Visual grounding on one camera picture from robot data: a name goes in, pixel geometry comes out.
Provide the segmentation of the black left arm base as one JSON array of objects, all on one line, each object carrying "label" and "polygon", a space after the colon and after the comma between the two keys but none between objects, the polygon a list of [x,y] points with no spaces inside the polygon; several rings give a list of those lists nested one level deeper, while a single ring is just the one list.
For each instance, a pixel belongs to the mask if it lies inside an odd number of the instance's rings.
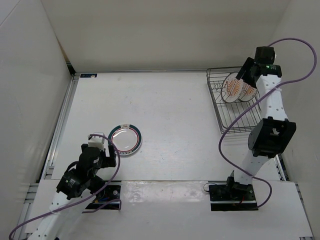
[{"label": "black left arm base", "polygon": [[91,202],[84,210],[84,213],[94,213],[99,210],[120,210],[121,209],[121,185],[108,185],[104,194]]}]

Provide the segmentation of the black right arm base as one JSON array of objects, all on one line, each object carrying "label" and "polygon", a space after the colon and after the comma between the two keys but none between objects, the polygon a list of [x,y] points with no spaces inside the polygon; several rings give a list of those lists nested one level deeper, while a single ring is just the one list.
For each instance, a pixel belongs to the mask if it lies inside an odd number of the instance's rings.
[{"label": "black right arm base", "polygon": [[236,182],[233,172],[225,183],[210,181],[203,185],[203,190],[209,194],[210,210],[212,212],[258,210],[253,186]]}]

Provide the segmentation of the wire dish rack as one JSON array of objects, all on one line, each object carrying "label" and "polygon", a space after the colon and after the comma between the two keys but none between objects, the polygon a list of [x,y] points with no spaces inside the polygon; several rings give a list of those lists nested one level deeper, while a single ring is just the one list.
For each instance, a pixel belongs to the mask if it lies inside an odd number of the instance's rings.
[{"label": "wire dish rack", "polygon": [[[259,98],[244,102],[239,99],[234,102],[225,102],[226,93],[222,90],[223,83],[231,74],[236,74],[238,67],[208,68],[206,70],[207,86],[212,99],[217,123],[221,133],[244,111],[249,109]],[[259,105],[254,106],[244,116],[241,117],[228,131],[229,134],[249,133],[261,120],[261,109]]]}]

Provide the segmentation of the orange sunburst plate front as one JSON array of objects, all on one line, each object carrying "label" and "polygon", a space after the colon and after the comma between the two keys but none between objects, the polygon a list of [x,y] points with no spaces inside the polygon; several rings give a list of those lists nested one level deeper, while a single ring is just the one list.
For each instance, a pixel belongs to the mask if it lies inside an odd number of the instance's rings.
[{"label": "orange sunburst plate front", "polygon": [[242,79],[237,79],[238,72],[230,73],[221,85],[220,95],[225,103],[234,103],[239,98],[244,88]]}]

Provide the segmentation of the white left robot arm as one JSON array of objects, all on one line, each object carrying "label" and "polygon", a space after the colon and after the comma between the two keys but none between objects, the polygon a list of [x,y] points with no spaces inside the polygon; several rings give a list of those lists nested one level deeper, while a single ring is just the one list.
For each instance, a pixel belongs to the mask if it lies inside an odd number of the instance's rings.
[{"label": "white left robot arm", "polygon": [[105,138],[99,134],[89,137],[81,145],[81,154],[72,162],[61,177],[49,211],[41,216],[30,240],[65,240],[85,212],[86,207],[105,194],[110,181],[97,175],[104,168],[120,168],[120,154],[112,142],[104,146]]}]

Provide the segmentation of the green rimmed white plate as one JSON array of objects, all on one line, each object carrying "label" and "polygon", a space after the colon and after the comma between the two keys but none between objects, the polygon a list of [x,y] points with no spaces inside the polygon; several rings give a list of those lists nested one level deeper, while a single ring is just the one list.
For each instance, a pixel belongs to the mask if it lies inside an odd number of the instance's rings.
[{"label": "green rimmed white plate", "polygon": [[108,138],[116,146],[121,157],[135,154],[142,145],[140,130],[133,124],[121,124],[113,128]]}]

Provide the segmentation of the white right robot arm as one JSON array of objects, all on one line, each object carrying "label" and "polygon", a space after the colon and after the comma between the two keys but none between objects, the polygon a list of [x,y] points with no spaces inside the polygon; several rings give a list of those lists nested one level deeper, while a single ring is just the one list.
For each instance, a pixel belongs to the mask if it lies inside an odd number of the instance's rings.
[{"label": "white right robot arm", "polygon": [[257,47],[254,58],[247,58],[240,71],[242,80],[258,90],[261,120],[249,134],[248,152],[233,173],[235,182],[224,188],[230,200],[242,195],[243,188],[252,184],[253,177],[269,159],[284,152],[297,129],[284,110],[279,87],[282,70],[274,64],[275,57],[273,47]]}]

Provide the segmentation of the orange sunburst plate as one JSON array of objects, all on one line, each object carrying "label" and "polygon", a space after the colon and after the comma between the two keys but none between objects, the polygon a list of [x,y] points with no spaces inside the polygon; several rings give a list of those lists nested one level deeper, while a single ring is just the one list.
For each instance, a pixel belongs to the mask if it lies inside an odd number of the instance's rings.
[{"label": "orange sunburst plate", "polygon": [[239,96],[239,100],[241,102],[249,102],[256,96],[257,93],[258,93],[258,90],[256,88],[250,86],[247,83],[244,83],[242,92]]},{"label": "orange sunburst plate", "polygon": [[237,79],[238,72],[230,73],[221,85],[220,95],[225,103],[234,103],[239,98],[244,88],[242,79]]}]

